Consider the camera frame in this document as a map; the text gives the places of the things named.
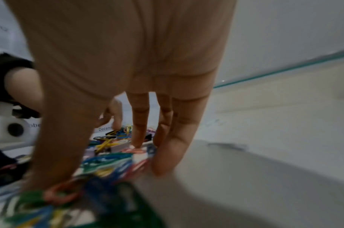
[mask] hand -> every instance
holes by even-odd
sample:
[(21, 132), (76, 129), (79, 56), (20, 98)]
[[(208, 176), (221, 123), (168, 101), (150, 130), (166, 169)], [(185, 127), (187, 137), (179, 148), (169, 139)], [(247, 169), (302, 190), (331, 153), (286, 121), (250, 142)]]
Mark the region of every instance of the hand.
[(132, 144), (137, 147), (147, 127), (148, 92), (157, 94), (161, 113), (154, 173), (180, 162), (212, 90), (236, 1), (6, 2), (21, 24), (45, 89), (45, 114), (26, 189), (69, 179), (100, 113), (124, 91), (133, 109)]
[(113, 118), (112, 129), (119, 130), (122, 128), (123, 111), (122, 102), (113, 98), (109, 103), (108, 107), (103, 112), (103, 118), (99, 119), (97, 122), (97, 127), (103, 126)]

